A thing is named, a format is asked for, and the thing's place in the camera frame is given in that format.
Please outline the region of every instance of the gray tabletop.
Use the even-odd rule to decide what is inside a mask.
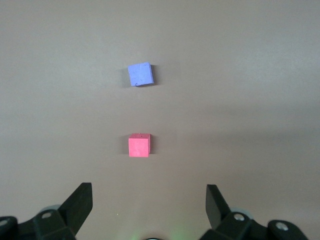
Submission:
[[[196,240],[207,184],[320,229],[320,1],[0,1],[0,216],[92,182],[79,240]],[[153,65],[130,86],[128,66]],[[151,155],[128,155],[149,133]]]

